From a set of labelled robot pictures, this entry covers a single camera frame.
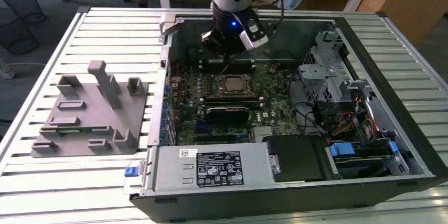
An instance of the warning label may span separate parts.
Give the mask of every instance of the warning label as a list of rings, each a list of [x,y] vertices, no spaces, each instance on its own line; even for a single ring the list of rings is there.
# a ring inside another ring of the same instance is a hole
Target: warning label
[[[196,154],[197,186],[243,185],[240,152],[208,152]]]

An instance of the red wire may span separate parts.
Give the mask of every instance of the red wire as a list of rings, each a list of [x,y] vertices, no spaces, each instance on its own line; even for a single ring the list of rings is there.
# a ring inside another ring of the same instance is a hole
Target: red wire
[[[339,118],[339,127],[343,125],[344,115],[348,115],[348,114],[353,114],[353,112],[344,112],[344,113],[341,114],[341,117]]]
[[[176,71],[176,79],[175,79],[175,82],[177,81],[177,77],[179,77],[179,63],[176,65],[176,68],[177,68],[177,71]]]

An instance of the grey plastic holder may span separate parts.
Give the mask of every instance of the grey plastic holder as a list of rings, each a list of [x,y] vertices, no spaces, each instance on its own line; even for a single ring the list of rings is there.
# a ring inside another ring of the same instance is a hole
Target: grey plastic holder
[[[32,157],[133,154],[139,146],[148,83],[140,78],[116,82],[105,62],[91,61],[88,72],[99,83],[80,83],[63,75],[61,94],[51,110]]]

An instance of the motherboard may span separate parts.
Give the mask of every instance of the motherboard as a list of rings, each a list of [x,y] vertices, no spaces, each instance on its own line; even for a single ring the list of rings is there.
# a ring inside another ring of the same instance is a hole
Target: motherboard
[[[288,88],[296,67],[277,62],[173,64],[176,145],[261,142],[299,134]]]

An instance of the white cable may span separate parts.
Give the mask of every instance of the white cable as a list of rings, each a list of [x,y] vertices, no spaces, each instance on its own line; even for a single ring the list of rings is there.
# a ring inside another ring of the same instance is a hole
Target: white cable
[[[47,66],[45,63],[35,63],[35,62],[9,63],[8,65],[41,65],[41,66]]]

